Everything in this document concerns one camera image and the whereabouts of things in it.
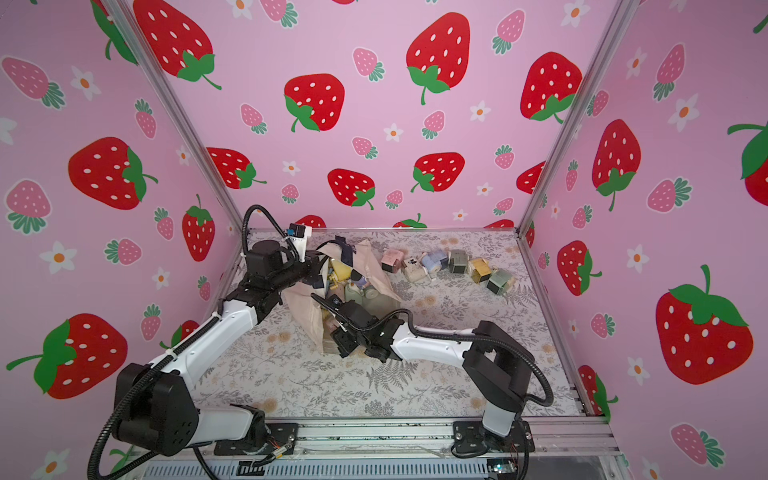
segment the pink strawberry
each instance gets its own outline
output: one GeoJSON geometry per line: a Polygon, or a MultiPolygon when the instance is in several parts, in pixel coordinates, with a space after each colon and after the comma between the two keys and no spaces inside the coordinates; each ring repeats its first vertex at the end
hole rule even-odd
{"type": "Polygon", "coordinates": [[[699,432],[687,423],[679,423],[670,429],[670,436],[677,447],[699,465],[710,463],[714,468],[725,465],[725,452],[720,449],[717,440],[704,430],[699,432]]]}
{"type": "Polygon", "coordinates": [[[512,44],[523,35],[523,25],[525,24],[525,12],[515,10],[499,22],[496,27],[498,37],[493,38],[493,49],[496,55],[503,55],[507,50],[512,50],[512,44]]]}
{"type": "Polygon", "coordinates": [[[157,232],[165,239],[174,237],[174,219],[168,216],[168,210],[158,208],[154,211],[154,221],[157,222],[157,232]]]}
{"type": "Polygon", "coordinates": [[[29,61],[8,56],[3,57],[0,63],[5,74],[22,94],[41,101],[48,108],[59,110],[66,105],[64,93],[58,84],[48,81],[42,68],[29,61]]]}
{"type": "Polygon", "coordinates": [[[51,214],[51,202],[42,187],[32,180],[19,181],[5,196],[5,204],[11,209],[6,218],[13,230],[29,235],[48,225],[43,217],[51,214]]]}
{"type": "Polygon", "coordinates": [[[513,161],[515,161],[515,154],[512,153],[512,148],[509,145],[502,145],[496,150],[496,160],[494,162],[502,170],[510,168],[513,161]]]}
{"type": "Polygon", "coordinates": [[[352,146],[360,157],[365,157],[368,160],[379,156],[379,151],[373,146],[373,142],[363,137],[354,137],[352,139],[352,146]]]}
{"type": "Polygon", "coordinates": [[[131,265],[141,258],[141,248],[133,240],[124,238],[119,243],[117,240],[107,243],[107,249],[104,250],[104,254],[107,260],[112,263],[119,262],[123,265],[131,265]]]}
{"type": "Polygon", "coordinates": [[[663,214],[669,213],[673,208],[680,208],[690,200],[690,192],[693,189],[684,178],[679,177],[674,182],[667,178],[648,195],[648,208],[663,214]]]}
{"type": "Polygon", "coordinates": [[[437,137],[438,132],[440,132],[445,126],[445,112],[442,110],[437,110],[436,112],[431,113],[427,118],[424,119],[424,128],[422,128],[422,136],[426,138],[427,140],[431,140],[435,137],[437,137]]]}
{"type": "Polygon", "coordinates": [[[679,43],[672,47],[656,73],[654,100],[662,101],[674,90],[674,82],[680,78],[685,68],[685,45],[679,43]]]}
{"type": "Polygon", "coordinates": [[[144,311],[144,319],[141,320],[141,335],[145,340],[149,342],[154,338],[160,323],[160,307],[153,303],[144,311]]]}
{"type": "Polygon", "coordinates": [[[512,204],[514,202],[515,202],[515,199],[513,199],[512,197],[505,198],[504,200],[496,204],[496,208],[493,209],[493,214],[494,215],[506,214],[507,211],[512,208],[512,204]]]}
{"type": "Polygon", "coordinates": [[[576,180],[578,179],[578,172],[576,170],[578,170],[578,162],[571,160],[571,163],[568,165],[568,173],[565,174],[565,190],[569,192],[576,186],[576,180]]]}
{"type": "Polygon", "coordinates": [[[280,193],[283,194],[283,201],[287,204],[294,204],[299,198],[299,189],[294,184],[287,184],[280,193]]]}
{"type": "Polygon", "coordinates": [[[376,54],[364,48],[355,48],[352,52],[357,73],[368,77],[370,81],[379,81],[384,78],[384,64],[378,61],[376,54]]]}
{"type": "Polygon", "coordinates": [[[402,203],[402,191],[392,190],[386,196],[386,207],[390,210],[394,210],[402,203]]]}
{"type": "Polygon", "coordinates": [[[154,134],[157,131],[157,122],[152,116],[152,109],[149,108],[149,104],[144,101],[143,98],[136,100],[136,123],[139,124],[139,128],[144,132],[146,138],[154,138],[154,134]]]}

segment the strawberry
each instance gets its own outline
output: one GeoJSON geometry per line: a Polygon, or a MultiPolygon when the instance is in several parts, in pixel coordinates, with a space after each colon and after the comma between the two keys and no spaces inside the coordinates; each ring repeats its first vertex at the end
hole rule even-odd
{"type": "Polygon", "coordinates": [[[746,192],[763,205],[768,205],[768,124],[737,124],[728,127],[728,134],[739,130],[759,130],[741,154],[741,178],[746,192]]]}
{"type": "Polygon", "coordinates": [[[592,184],[600,195],[613,195],[609,212],[614,211],[616,192],[629,187],[641,159],[640,143],[623,120],[605,128],[592,165],[592,184]]]}
{"type": "Polygon", "coordinates": [[[600,90],[598,94],[593,95],[592,99],[589,101],[589,105],[587,105],[587,116],[597,117],[606,105],[608,105],[608,92],[600,90]]]}
{"type": "Polygon", "coordinates": [[[283,28],[293,28],[299,23],[299,13],[293,9],[293,3],[286,0],[261,0],[266,16],[273,22],[280,22],[283,28]]]}
{"type": "Polygon", "coordinates": [[[406,65],[411,80],[433,94],[455,87],[469,63],[469,20],[459,13],[446,13],[419,34],[408,47],[406,65]]]}
{"type": "Polygon", "coordinates": [[[379,156],[379,151],[373,146],[373,142],[363,137],[354,137],[352,139],[352,146],[360,157],[365,157],[368,160],[372,160],[379,156]]]}
{"type": "Polygon", "coordinates": [[[210,283],[204,275],[197,279],[197,289],[200,291],[201,299],[206,302],[210,300],[210,283]]]}
{"type": "Polygon", "coordinates": [[[120,332],[101,317],[80,313],[45,337],[42,355],[15,360],[5,369],[40,359],[35,383],[43,393],[63,400],[88,391],[117,372],[127,355],[128,344],[120,332]]]}
{"type": "Polygon", "coordinates": [[[154,303],[144,311],[144,318],[141,320],[141,335],[148,342],[152,340],[160,329],[160,307],[154,303]]]}
{"type": "Polygon", "coordinates": [[[659,65],[654,85],[654,100],[662,101],[674,90],[674,82],[680,78],[685,68],[685,45],[679,43],[672,47],[667,57],[659,65]]]}
{"type": "Polygon", "coordinates": [[[538,178],[541,176],[541,171],[544,170],[544,163],[541,162],[538,165],[534,165],[528,168],[526,171],[520,174],[518,177],[518,190],[522,190],[527,194],[533,194],[533,189],[538,183],[538,178]]]}
{"type": "Polygon", "coordinates": [[[397,207],[400,206],[402,203],[402,191],[400,190],[392,190],[389,192],[389,194],[386,196],[386,207],[390,210],[394,210],[397,207]]]}
{"type": "Polygon", "coordinates": [[[144,101],[143,98],[136,100],[136,123],[139,124],[139,128],[144,132],[146,138],[154,138],[154,134],[157,131],[157,122],[152,116],[152,109],[149,108],[149,104],[144,101]]]}
{"type": "Polygon", "coordinates": [[[496,149],[496,159],[493,161],[502,170],[507,170],[515,161],[515,154],[512,153],[512,148],[509,145],[502,145],[496,149]]]}
{"type": "Polygon", "coordinates": [[[147,193],[141,160],[115,137],[96,140],[69,159],[69,180],[90,198],[118,210],[136,208],[147,193]]]}
{"type": "Polygon", "coordinates": [[[707,289],[681,285],[656,305],[661,352],[670,371],[693,385],[739,368],[752,355],[752,334],[730,300],[710,295],[710,268],[701,266],[707,289]]]}
{"type": "Polygon", "coordinates": [[[493,209],[493,214],[496,216],[506,214],[507,211],[512,209],[512,204],[514,202],[515,202],[515,199],[511,197],[505,198],[504,200],[496,204],[496,208],[493,209]]]}
{"type": "Polygon", "coordinates": [[[550,51],[539,57],[525,79],[520,98],[520,112],[523,117],[543,121],[558,117],[573,103],[576,90],[581,85],[581,70],[566,57],[550,51]]]}
{"type": "Polygon", "coordinates": [[[378,61],[376,54],[364,48],[355,48],[352,52],[357,73],[368,77],[370,81],[379,81],[384,78],[384,64],[378,61]]]}
{"type": "Polygon", "coordinates": [[[371,199],[376,195],[376,184],[371,177],[336,168],[328,172],[328,185],[336,199],[347,207],[368,204],[373,210],[371,199]]]}
{"type": "Polygon", "coordinates": [[[409,228],[426,228],[426,224],[421,223],[422,215],[419,214],[419,216],[416,218],[416,220],[408,219],[403,220],[398,223],[395,223],[392,225],[392,228],[403,228],[403,227],[409,227],[409,228]]]}
{"type": "Polygon", "coordinates": [[[211,160],[214,161],[224,184],[229,188],[238,190],[250,187],[253,182],[266,183],[265,180],[256,180],[256,168],[250,163],[248,157],[239,151],[213,147],[207,147],[206,150],[208,150],[211,160]]]}
{"type": "Polygon", "coordinates": [[[157,222],[157,232],[165,239],[174,237],[174,219],[168,216],[168,210],[159,208],[154,211],[154,221],[157,222]]]}
{"type": "Polygon", "coordinates": [[[141,248],[130,238],[124,238],[120,242],[112,240],[107,243],[104,255],[112,263],[121,263],[127,266],[141,258],[141,248]]]}
{"type": "Polygon", "coordinates": [[[43,188],[32,180],[20,180],[5,196],[11,210],[6,217],[11,228],[24,235],[38,233],[48,224],[43,220],[51,214],[51,202],[43,188]]]}
{"type": "Polygon", "coordinates": [[[684,178],[677,178],[674,182],[667,178],[648,195],[648,208],[667,214],[674,207],[680,208],[690,200],[689,194],[693,189],[684,178]]]}
{"type": "Polygon", "coordinates": [[[599,336],[602,339],[608,338],[609,336],[613,336],[616,332],[616,323],[614,323],[614,319],[611,318],[610,315],[607,313],[603,315],[602,313],[598,313],[594,317],[592,317],[592,321],[590,322],[590,325],[592,327],[592,331],[595,333],[595,335],[599,336]]]}
{"type": "Polygon", "coordinates": [[[692,425],[678,423],[670,429],[670,437],[674,444],[697,464],[706,465],[709,462],[714,468],[725,465],[725,452],[720,449],[717,440],[704,430],[699,432],[692,425]]]}
{"type": "Polygon", "coordinates": [[[496,55],[503,55],[507,50],[512,50],[512,44],[523,35],[525,25],[525,11],[515,10],[501,20],[496,27],[496,37],[493,38],[493,50],[496,55]]]}
{"type": "Polygon", "coordinates": [[[134,15],[157,61],[167,73],[187,81],[214,71],[214,47],[200,26],[163,0],[136,0],[134,15]]]}
{"type": "Polygon", "coordinates": [[[216,224],[208,210],[203,208],[200,195],[195,197],[197,197],[197,205],[190,207],[181,219],[181,233],[184,235],[184,241],[187,242],[187,249],[192,259],[202,262],[208,256],[210,246],[214,242],[216,224]]]}
{"type": "Polygon", "coordinates": [[[614,396],[612,400],[608,399],[605,385],[603,385],[600,377],[589,365],[578,367],[578,373],[579,377],[581,377],[581,383],[584,384],[584,388],[587,390],[589,403],[594,406],[594,414],[605,415],[605,420],[611,423],[611,409],[608,404],[618,402],[619,398],[614,396]]]}
{"type": "Polygon", "coordinates": [[[565,286],[575,296],[589,288],[592,276],[603,276],[602,272],[592,273],[592,255],[584,242],[576,240],[562,247],[558,252],[558,272],[565,286]]]}
{"type": "Polygon", "coordinates": [[[582,228],[587,226],[587,223],[589,223],[592,220],[592,207],[589,205],[584,205],[583,207],[579,207],[576,210],[576,213],[574,214],[574,218],[571,221],[573,226],[575,228],[578,228],[581,230],[582,228]]]}
{"type": "Polygon", "coordinates": [[[170,346],[166,346],[162,342],[160,342],[160,346],[166,350],[175,347],[189,335],[192,335],[192,332],[194,332],[195,329],[197,329],[199,326],[200,325],[194,320],[187,320],[186,322],[182,323],[181,326],[174,332],[174,336],[170,339],[170,346]]]}
{"type": "Polygon", "coordinates": [[[576,170],[578,170],[578,162],[571,160],[571,163],[568,165],[568,173],[565,174],[565,190],[569,192],[576,186],[576,180],[578,179],[578,172],[576,170]]]}
{"type": "Polygon", "coordinates": [[[294,184],[287,184],[280,193],[283,194],[283,201],[289,205],[296,203],[299,198],[299,189],[294,184]]]}
{"type": "Polygon", "coordinates": [[[48,76],[42,68],[30,61],[9,56],[3,57],[0,64],[5,74],[22,94],[32,100],[39,100],[48,108],[60,110],[66,105],[64,92],[57,83],[48,81],[48,76]]]}
{"type": "Polygon", "coordinates": [[[264,117],[261,116],[261,113],[256,108],[248,104],[242,104],[240,106],[240,118],[243,119],[245,125],[250,127],[254,134],[262,135],[266,133],[264,117]]]}
{"type": "Polygon", "coordinates": [[[464,164],[464,157],[455,152],[424,155],[413,166],[413,180],[418,183],[411,193],[419,186],[424,191],[442,192],[453,185],[464,164]]]}

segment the table surface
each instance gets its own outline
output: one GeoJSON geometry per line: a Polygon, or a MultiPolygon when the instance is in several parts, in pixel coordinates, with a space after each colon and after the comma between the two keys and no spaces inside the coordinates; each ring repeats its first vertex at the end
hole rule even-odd
{"type": "MultiPolygon", "coordinates": [[[[549,329],[531,287],[515,235],[510,231],[352,230],[316,231],[309,248],[346,237],[354,244],[368,239],[377,258],[387,248],[411,255],[437,249],[466,250],[491,268],[512,273],[516,284],[495,296],[469,275],[446,271],[438,280],[408,282],[402,273],[387,273],[402,306],[414,312],[417,326],[474,328],[490,320],[533,353],[554,391],[554,405],[528,403],[524,415],[579,415],[549,329]]],[[[275,233],[252,233],[250,241],[276,239],[275,233]]],[[[233,288],[242,279],[237,267],[233,288]]],[[[543,396],[531,378],[530,392],[543,396]]],[[[253,405],[269,417],[465,417],[485,410],[485,399],[463,369],[425,360],[388,361],[357,349],[345,359],[319,351],[293,320],[287,307],[240,337],[195,385],[199,406],[253,405]]]]}

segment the white flower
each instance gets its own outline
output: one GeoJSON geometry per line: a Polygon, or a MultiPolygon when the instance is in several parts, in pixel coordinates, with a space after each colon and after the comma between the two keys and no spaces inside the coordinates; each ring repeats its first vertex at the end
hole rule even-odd
{"type": "Polygon", "coordinates": [[[586,15],[590,11],[589,5],[584,5],[584,0],[576,0],[573,3],[566,3],[563,7],[565,10],[565,16],[563,22],[560,24],[564,27],[568,24],[578,27],[578,23],[581,21],[581,16],[586,15]]]}
{"type": "Polygon", "coordinates": [[[296,166],[296,162],[295,161],[292,161],[292,162],[284,161],[283,162],[283,171],[284,172],[288,172],[291,177],[295,177],[296,176],[296,172],[300,172],[301,169],[296,166]]]}
{"type": "Polygon", "coordinates": [[[689,98],[688,101],[683,100],[682,98],[679,98],[677,100],[677,103],[675,103],[675,113],[672,114],[669,121],[667,123],[670,124],[677,124],[677,131],[681,132],[685,128],[685,124],[689,120],[693,120],[694,118],[699,117],[699,111],[698,109],[694,108],[696,107],[696,101],[699,99],[699,94],[694,94],[693,97],[689,98]]]}
{"type": "Polygon", "coordinates": [[[385,128],[384,133],[386,134],[386,140],[394,140],[394,141],[400,141],[400,135],[402,135],[402,130],[398,130],[397,125],[392,124],[390,128],[385,128]]]}
{"type": "Polygon", "coordinates": [[[648,373],[648,371],[643,368],[643,359],[635,360],[628,356],[627,360],[629,361],[629,370],[627,370],[627,375],[633,376],[634,379],[637,380],[638,385],[643,385],[643,379],[650,378],[650,373],[648,373]]]}
{"type": "Polygon", "coordinates": [[[64,450],[62,453],[48,452],[45,454],[45,463],[42,467],[35,470],[30,478],[34,480],[51,480],[54,475],[61,475],[67,471],[67,464],[64,460],[69,455],[69,449],[64,450]]]}
{"type": "Polygon", "coordinates": [[[627,255],[629,255],[629,261],[627,262],[627,268],[634,267],[635,270],[637,270],[638,273],[643,272],[643,265],[645,263],[648,263],[647,255],[643,255],[643,246],[638,245],[636,249],[632,250],[631,248],[627,248],[627,255]]]}
{"type": "Polygon", "coordinates": [[[64,246],[61,245],[61,242],[55,241],[53,243],[53,250],[41,253],[40,258],[49,262],[48,269],[51,271],[51,275],[53,275],[62,268],[64,270],[74,270],[72,259],[77,252],[78,251],[73,248],[65,250],[64,246]]]}
{"type": "Polygon", "coordinates": [[[0,141],[8,145],[13,145],[11,130],[16,128],[17,123],[10,118],[0,118],[0,141]]]}
{"type": "Polygon", "coordinates": [[[627,78],[637,77],[640,74],[640,66],[647,56],[647,53],[643,53],[642,50],[640,50],[640,47],[637,47],[634,57],[627,60],[627,68],[629,68],[629,70],[627,70],[627,78]]]}
{"type": "Polygon", "coordinates": [[[78,90],[82,90],[83,95],[85,95],[88,100],[92,100],[94,94],[98,95],[101,93],[101,90],[99,90],[94,83],[94,75],[91,72],[86,71],[83,73],[79,68],[73,66],[72,74],[74,74],[74,78],[72,78],[72,81],[69,82],[69,84],[78,90]]]}
{"type": "Polygon", "coordinates": [[[488,194],[491,193],[491,190],[493,190],[493,187],[489,187],[488,182],[485,182],[483,185],[478,187],[478,195],[484,195],[487,197],[488,194]]]}
{"type": "Polygon", "coordinates": [[[157,273],[152,276],[152,281],[155,282],[155,288],[159,290],[164,286],[168,286],[168,278],[170,278],[170,272],[166,272],[163,270],[162,266],[159,266],[157,268],[157,273]]]}
{"type": "Polygon", "coordinates": [[[232,5],[232,16],[234,18],[240,18],[241,16],[251,19],[250,6],[253,5],[253,0],[227,0],[227,3],[232,5]]]}
{"type": "Polygon", "coordinates": [[[472,120],[485,121],[485,116],[491,113],[491,109],[485,106],[485,100],[481,101],[477,106],[470,107],[469,111],[472,112],[472,116],[469,118],[472,120]]]}

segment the pink wallpaper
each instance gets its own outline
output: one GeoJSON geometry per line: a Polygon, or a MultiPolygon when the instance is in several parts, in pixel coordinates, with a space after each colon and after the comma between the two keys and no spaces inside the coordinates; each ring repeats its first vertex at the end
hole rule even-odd
{"type": "Polygon", "coordinates": [[[116,372],[203,319],[237,237],[98,4],[36,3],[0,18],[2,464],[83,478],[116,372]]]}
{"type": "Polygon", "coordinates": [[[242,210],[456,228],[519,221],[614,1],[133,5],[242,210]]]}
{"type": "Polygon", "coordinates": [[[765,476],[766,14],[641,5],[535,218],[539,273],[635,478],[765,476]]]}

